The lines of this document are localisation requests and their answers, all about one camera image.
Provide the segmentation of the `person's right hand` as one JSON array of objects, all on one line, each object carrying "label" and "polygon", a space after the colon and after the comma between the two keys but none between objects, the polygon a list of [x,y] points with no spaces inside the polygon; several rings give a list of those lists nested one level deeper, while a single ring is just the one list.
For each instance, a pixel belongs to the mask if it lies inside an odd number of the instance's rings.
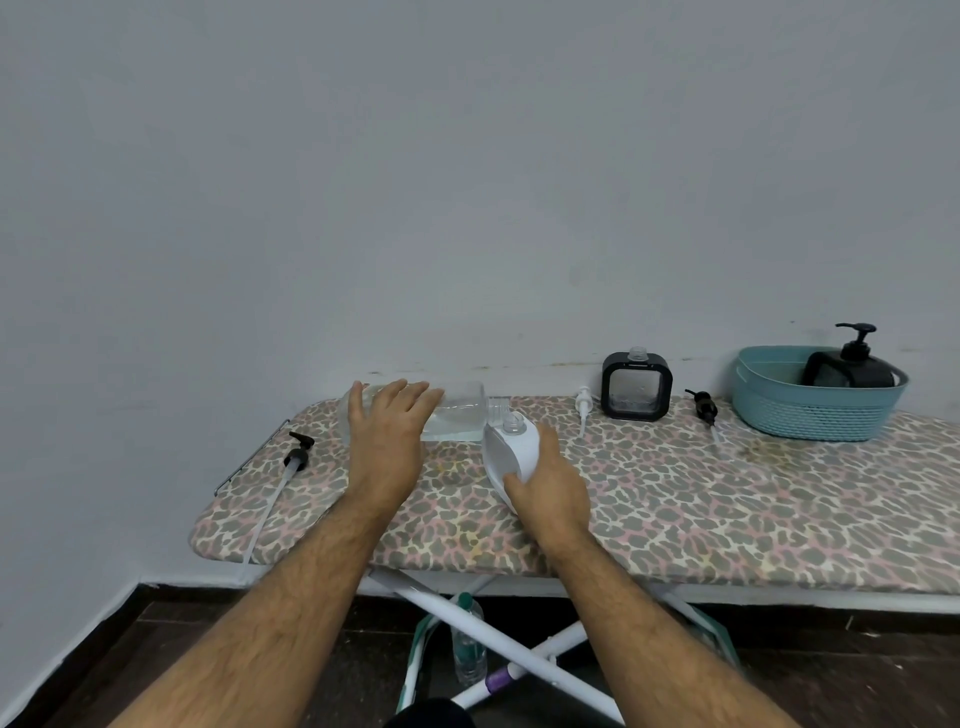
[{"label": "person's right hand", "polygon": [[532,512],[516,512],[522,526],[548,560],[568,559],[590,536],[592,504],[580,472],[561,452],[556,430],[537,426],[539,455],[533,481]]}]

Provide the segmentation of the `person's left hand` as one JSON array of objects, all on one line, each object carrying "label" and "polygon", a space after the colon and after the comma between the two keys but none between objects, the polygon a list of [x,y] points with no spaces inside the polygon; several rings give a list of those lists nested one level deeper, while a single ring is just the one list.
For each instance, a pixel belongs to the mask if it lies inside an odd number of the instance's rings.
[{"label": "person's left hand", "polygon": [[424,466],[419,396],[431,386],[408,382],[406,421],[383,419],[383,388],[366,408],[365,423],[349,426],[346,493],[369,512],[390,519],[411,495]]}]

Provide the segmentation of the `clear plastic jug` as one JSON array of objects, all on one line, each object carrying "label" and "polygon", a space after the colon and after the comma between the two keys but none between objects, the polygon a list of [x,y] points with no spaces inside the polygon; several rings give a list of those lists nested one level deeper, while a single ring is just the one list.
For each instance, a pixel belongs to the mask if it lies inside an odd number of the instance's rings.
[{"label": "clear plastic jug", "polygon": [[444,392],[420,435],[423,443],[481,442],[486,427],[502,425],[509,395],[492,395],[480,381],[433,384]]}]

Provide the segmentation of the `white soap dispenser bottle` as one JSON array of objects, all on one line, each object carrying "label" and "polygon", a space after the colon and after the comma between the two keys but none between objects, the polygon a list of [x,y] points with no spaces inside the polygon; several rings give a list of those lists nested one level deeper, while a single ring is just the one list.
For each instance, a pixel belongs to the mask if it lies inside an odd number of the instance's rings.
[{"label": "white soap dispenser bottle", "polygon": [[503,477],[513,474],[527,482],[537,467],[541,436],[534,422],[516,409],[508,409],[497,424],[485,427],[482,462],[486,477],[499,500],[516,514],[514,504],[503,485]]}]

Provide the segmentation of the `person's left forearm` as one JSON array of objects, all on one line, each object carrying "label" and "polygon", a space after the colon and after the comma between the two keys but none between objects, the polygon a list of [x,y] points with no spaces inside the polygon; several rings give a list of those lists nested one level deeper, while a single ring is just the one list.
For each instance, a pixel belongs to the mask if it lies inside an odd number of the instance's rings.
[{"label": "person's left forearm", "polygon": [[348,488],[108,728],[297,728],[374,550],[406,498]]}]

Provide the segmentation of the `person's right forearm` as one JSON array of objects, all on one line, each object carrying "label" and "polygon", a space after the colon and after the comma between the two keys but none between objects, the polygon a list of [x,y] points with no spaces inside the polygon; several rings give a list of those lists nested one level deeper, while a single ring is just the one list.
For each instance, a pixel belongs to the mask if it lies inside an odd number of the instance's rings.
[{"label": "person's right forearm", "polygon": [[581,526],[534,537],[627,728],[801,728],[670,616]]}]

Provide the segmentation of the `black pump head long tube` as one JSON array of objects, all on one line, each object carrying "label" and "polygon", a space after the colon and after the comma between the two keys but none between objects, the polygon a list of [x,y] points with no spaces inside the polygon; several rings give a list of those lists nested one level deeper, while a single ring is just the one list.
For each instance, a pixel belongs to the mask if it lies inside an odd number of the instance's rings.
[{"label": "black pump head long tube", "polygon": [[281,478],[272,493],[267,497],[266,505],[255,527],[251,531],[249,542],[241,560],[242,569],[246,569],[246,567],[252,564],[254,552],[258,546],[263,529],[274,511],[277,501],[290,482],[294,480],[294,477],[307,467],[310,451],[316,444],[314,438],[301,432],[291,430],[289,436],[294,439],[296,445],[286,454],[283,460]]}]

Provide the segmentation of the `square black-framed clear dispenser bottle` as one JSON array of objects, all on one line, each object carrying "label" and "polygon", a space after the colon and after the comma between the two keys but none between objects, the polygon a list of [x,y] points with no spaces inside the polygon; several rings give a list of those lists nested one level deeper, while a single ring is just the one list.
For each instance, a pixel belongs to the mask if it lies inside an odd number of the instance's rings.
[{"label": "square black-framed clear dispenser bottle", "polygon": [[671,403],[673,374],[665,358],[641,346],[608,355],[602,367],[601,408],[612,419],[655,422]]}]

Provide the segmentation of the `clear water bottle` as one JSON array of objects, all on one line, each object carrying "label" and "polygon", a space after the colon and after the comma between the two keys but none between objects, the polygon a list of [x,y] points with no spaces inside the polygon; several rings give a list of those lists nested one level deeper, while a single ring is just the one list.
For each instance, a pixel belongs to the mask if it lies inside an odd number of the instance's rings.
[{"label": "clear water bottle", "polygon": [[[462,611],[471,613],[481,622],[485,621],[483,609],[472,594],[460,592],[457,594],[456,603]],[[454,626],[450,627],[450,633],[454,673],[458,683],[469,688],[483,682],[488,672],[486,646]]]}]

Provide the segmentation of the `leopard print ironing board cover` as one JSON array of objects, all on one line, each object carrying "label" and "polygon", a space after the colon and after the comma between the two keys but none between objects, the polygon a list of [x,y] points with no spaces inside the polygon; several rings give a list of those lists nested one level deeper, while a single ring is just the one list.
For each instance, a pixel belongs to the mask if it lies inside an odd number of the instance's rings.
[{"label": "leopard print ironing board cover", "polygon": [[[631,575],[737,587],[960,596],[960,423],[895,411],[873,439],[819,443],[750,429],[720,402],[723,445],[675,397],[656,422],[589,415],[572,396],[515,397],[549,422],[585,480],[591,532]],[[346,487],[336,400],[296,415],[195,522],[198,556],[241,563],[296,441],[316,443],[283,491],[251,565],[281,558]],[[402,570],[547,577],[544,555],[499,499],[479,443],[426,444],[421,480],[373,564]]]}]

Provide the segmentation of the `black pump head short tube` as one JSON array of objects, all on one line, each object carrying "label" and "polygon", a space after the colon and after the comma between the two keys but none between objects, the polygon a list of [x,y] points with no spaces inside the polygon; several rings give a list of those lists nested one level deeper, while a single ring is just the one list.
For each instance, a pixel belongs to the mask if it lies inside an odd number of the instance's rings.
[{"label": "black pump head short tube", "polygon": [[724,442],[717,428],[719,409],[713,396],[707,391],[685,389],[684,392],[691,396],[696,417],[703,423],[714,445],[722,447]]}]

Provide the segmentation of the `person's dark trousers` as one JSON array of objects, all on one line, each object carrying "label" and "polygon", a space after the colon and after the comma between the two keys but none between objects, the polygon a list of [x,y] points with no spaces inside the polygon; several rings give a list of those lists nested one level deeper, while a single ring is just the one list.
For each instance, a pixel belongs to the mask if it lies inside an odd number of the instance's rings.
[{"label": "person's dark trousers", "polygon": [[476,728],[470,713],[450,698],[429,698],[402,709],[382,728]]}]

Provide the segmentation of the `teal plastic basket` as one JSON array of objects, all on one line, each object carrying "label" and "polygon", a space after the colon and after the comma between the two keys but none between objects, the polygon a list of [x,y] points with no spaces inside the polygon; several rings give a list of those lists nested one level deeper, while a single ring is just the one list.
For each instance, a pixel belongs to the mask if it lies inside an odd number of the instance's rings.
[{"label": "teal plastic basket", "polygon": [[749,427],[781,438],[864,442],[879,435],[909,377],[889,365],[893,387],[818,387],[801,384],[820,346],[746,346],[731,376],[731,402]]}]

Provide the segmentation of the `black soap dispenser with pump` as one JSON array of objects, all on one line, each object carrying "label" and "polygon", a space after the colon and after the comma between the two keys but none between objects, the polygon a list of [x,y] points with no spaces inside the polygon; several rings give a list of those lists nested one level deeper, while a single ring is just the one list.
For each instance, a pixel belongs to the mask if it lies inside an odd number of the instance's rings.
[{"label": "black soap dispenser with pump", "polygon": [[872,355],[868,334],[878,328],[868,322],[838,322],[838,329],[856,332],[855,339],[839,349],[816,350],[807,358],[800,376],[802,386],[845,389],[885,389],[901,385],[892,365]]}]

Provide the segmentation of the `white ironing board frame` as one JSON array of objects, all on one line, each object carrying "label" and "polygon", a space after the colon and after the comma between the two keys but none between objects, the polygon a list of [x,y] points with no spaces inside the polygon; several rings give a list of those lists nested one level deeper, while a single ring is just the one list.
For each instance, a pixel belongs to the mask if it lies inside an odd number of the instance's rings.
[{"label": "white ironing board frame", "polygon": [[[377,566],[370,571],[369,577],[391,594],[423,610],[426,616],[434,615],[438,617],[443,625],[454,626],[462,630],[463,633],[473,637],[489,651],[505,658],[507,662],[516,662],[526,667],[529,674],[534,675],[546,684],[549,680],[553,680],[564,687],[576,685],[574,679],[578,677],[572,673],[561,667],[559,667],[560,672],[555,672],[548,662],[540,661],[535,655],[531,654],[529,652],[530,647],[522,646],[501,630],[459,608],[456,603],[457,595],[446,598],[428,588],[413,576],[396,568]],[[680,599],[699,608],[703,613],[705,611],[702,609],[702,605],[718,604],[748,608],[813,608],[846,612],[870,611],[960,617],[960,595],[957,594],[780,587],[750,588],[691,584],[654,586],[654,594],[658,600],[660,600],[660,595],[666,592],[675,593]],[[611,699],[613,707],[618,709],[613,698],[599,689],[598,692],[602,698]],[[597,711],[597,713],[619,724],[600,712]]]}]

